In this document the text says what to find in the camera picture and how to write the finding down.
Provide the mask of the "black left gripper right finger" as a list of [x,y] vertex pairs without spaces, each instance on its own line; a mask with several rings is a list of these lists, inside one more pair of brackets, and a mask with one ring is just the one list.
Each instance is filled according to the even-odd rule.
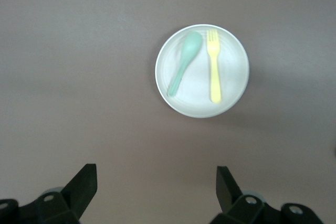
[[258,196],[243,194],[226,166],[217,167],[216,196],[222,212],[211,223],[282,223],[280,211]]

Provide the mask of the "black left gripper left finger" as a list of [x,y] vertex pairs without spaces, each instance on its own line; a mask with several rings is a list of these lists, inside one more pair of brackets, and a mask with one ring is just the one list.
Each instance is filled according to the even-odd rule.
[[20,207],[20,223],[79,223],[97,187],[97,166],[86,164],[60,192],[47,192]]

